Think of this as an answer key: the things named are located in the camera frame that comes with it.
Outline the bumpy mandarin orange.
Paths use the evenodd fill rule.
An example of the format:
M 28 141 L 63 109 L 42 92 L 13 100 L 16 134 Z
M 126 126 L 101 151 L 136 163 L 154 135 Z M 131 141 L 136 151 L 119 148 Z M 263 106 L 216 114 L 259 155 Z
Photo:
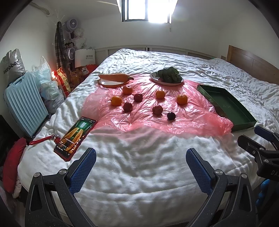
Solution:
M 178 105 L 186 105 L 188 103 L 188 96 L 185 94 L 180 94 L 177 96 L 176 102 Z

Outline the dark purple plum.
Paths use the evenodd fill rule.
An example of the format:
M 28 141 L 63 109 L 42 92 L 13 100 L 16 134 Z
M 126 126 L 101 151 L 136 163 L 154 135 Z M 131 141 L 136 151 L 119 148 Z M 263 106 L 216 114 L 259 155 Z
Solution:
M 169 112 L 169 113 L 167 114 L 167 118 L 168 118 L 168 121 L 173 121 L 173 120 L 176 119 L 176 114 L 173 113 L 173 112 Z

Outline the wrinkled red apple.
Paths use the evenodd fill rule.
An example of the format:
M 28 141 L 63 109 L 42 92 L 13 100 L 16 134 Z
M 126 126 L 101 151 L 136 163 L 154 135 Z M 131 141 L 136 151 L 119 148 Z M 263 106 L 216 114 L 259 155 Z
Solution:
M 154 106 L 152 108 L 152 113 L 156 116 L 160 116 L 162 114 L 162 112 L 163 112 L 163 108 L 160 105 Z

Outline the smooth orange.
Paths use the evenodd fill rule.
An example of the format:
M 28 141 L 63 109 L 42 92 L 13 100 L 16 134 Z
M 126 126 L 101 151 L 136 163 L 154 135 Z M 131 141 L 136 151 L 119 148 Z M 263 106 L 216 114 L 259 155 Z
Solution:
M 162 100 L 165 98 L 165 92 L 163 90 L 158 90 L 156 93 L 156 99 Z
M 111 105 L 112 106 L 121 106 L 122 105 L 122 98 L 119 96 L 113 96 L 111 98 Z

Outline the small red apple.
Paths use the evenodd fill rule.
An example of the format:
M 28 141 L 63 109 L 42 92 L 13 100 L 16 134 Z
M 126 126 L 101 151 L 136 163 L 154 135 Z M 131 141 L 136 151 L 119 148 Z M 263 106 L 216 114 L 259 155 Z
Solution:
M 134 101 L 135 101 L 135 102 L 139 103 L 139 102 L 142 102 L 142 100 L 143 100 L 143 95 L 140 94 L 140 93 L 137 93 L 137 94 L 134 95 L 133 98 L 134 98 Z

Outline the green rectangular tray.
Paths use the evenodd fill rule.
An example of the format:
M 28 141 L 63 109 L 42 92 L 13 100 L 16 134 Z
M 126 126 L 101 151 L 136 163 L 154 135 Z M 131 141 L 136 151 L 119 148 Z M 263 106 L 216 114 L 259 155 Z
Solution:
M 255 126 L 256 119 L 226 89 L 198 85 L 197 90 L 214 106 L 218 115 L 229 119 L 233 123 L 232 132 Z

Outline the wooden headboard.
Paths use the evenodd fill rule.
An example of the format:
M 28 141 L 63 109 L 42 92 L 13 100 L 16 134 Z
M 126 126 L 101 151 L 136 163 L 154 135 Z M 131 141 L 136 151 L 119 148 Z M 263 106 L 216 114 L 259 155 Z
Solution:
M 244 70 L 258 80 L 278 85 L 278 68 L 249 51 L 229 45 L 227 56 L 221 56 L 221 59 Z

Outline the red-cased smartphone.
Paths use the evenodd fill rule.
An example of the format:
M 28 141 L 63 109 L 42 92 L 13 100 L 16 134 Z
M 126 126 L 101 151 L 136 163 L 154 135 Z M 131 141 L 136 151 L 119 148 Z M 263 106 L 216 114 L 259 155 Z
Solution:
M 96 124 L 97 120 L 80 117 L 56 144 L 54 152 L 65 162 L 70 161 Z

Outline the clear blue plastic bags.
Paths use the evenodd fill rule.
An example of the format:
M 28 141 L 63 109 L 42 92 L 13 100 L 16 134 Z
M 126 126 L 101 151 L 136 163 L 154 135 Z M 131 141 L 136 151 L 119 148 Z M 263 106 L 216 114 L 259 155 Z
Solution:
M 58 82 L 52 80 L 51 68 L 43 56 L 39 66 L 32 66 L 32 75 L 48 113 L 55 114 L 58 107 L 64 102 L 64 95 L 59 89 Z

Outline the pink plastic sheet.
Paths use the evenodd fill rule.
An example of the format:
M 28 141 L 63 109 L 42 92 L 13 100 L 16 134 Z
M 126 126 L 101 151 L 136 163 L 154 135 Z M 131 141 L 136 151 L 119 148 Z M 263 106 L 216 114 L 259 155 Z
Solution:
M 175 87 L 161 86 L 143 74 L 135 75 L 128 85 L 133 88 L 131 95 L 124 95 L 121 87 L 103 88 L 98 85 L 97 90 L 85 99 L 82 116 L 97 120 L 96 127 L 110 126 L 124 132 L 143 126 L 171 134 L 222 136 L 231 132 L 233 123 L 217 114 L 214 106 L 197 90 L 196 82 L 184 80 L 183 84 Z M 164 99 L 156 99 L 155 93 L 158 90 L 165 92 Z M 133 97 L 137 93 L 143 95 L 142 102 L 134 101 Z M 180 94 L 188 96 L 186 105 L 177 104 L 176 98 Z M 111 105 L 113 96 L 122 98 L 121 106 Z M 123 111 L 125 102 L 133 105 L 129 113 Z M 160 116 L 152 113 L 152 108 L 157 105 L 163 108 Z M 176 114 L 175 120 L 168 121 L 169 112 Z

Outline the red yellow snack bag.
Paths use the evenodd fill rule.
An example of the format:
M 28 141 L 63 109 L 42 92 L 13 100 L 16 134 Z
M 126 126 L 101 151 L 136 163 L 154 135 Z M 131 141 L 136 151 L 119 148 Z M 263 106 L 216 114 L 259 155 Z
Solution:
M 60 67 L 59 69 L 54 71 L 54 76 L 58 82 L 58 86 L 59 86 L 60 90 L 62 91 L 62 93 L 64 95 L 64 98 L 67 98 L 71 92 L 71 89 L 70 89 L 70 84 L 68 82 L 67 76 L 64 73 L 62 67 Z

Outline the grey printed plastic bag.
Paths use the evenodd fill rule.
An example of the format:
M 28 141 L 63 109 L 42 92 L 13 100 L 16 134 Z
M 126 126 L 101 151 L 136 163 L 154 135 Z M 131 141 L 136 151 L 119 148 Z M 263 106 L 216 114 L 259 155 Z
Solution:
M 1 60 L 1 76 L 4 78 L 5 86 L 17 80 L 26 73 L 24 63 L 19 49 L 7 52 Z

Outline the carrot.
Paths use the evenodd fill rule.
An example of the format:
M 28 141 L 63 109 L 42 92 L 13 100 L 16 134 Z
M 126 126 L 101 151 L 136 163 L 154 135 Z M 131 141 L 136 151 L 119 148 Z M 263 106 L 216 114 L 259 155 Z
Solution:
M 99 77 L 101 79 L 105 79 L 108 81 L 115 81 L 115 82 L 121 82 L 121 83 L 127 82 L 129 80 L 134 80 L 133 77 L 131 77 L 125 73 L 100 74 Z

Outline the white cardboard box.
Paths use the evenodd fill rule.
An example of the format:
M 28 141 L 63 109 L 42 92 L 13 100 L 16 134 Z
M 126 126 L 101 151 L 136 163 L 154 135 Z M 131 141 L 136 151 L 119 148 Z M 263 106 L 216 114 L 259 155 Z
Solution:
M 95 65 L 94 49 L 79 49 L 75 51 L 75 68 L 84 67 L 86 65 Z

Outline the lower grey fan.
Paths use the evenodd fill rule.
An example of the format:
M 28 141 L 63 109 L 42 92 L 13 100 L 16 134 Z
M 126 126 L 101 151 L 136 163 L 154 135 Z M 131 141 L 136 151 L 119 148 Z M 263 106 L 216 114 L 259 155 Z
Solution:
M 69 47 L 66 49 L 66 56 L 69 61 L 73 61 L 75 58 L 75 48 L 74 47 Z

